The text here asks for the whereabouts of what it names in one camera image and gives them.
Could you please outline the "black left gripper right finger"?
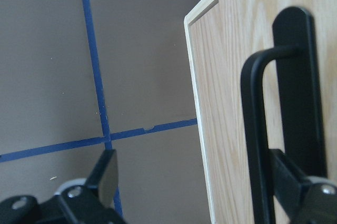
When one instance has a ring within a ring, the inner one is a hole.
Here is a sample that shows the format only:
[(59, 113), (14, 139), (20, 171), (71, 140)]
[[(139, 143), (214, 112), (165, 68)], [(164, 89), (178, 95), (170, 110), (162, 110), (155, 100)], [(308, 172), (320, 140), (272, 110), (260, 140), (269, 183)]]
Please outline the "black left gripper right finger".
[(311, 182), (279, 149), (270, 149), (273, 191), (282, 208), (299, 208)]

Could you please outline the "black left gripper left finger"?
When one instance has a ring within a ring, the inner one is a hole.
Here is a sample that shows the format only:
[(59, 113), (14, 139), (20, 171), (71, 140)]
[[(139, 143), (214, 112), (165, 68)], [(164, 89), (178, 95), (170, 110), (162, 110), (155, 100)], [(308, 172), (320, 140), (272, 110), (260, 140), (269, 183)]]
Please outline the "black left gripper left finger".
[(85, 182), (85, 187), (91, 190), (104, 207), (113, 205), (113, 198), (118, 187), (117, 152), (115, 149), (102, 152)]

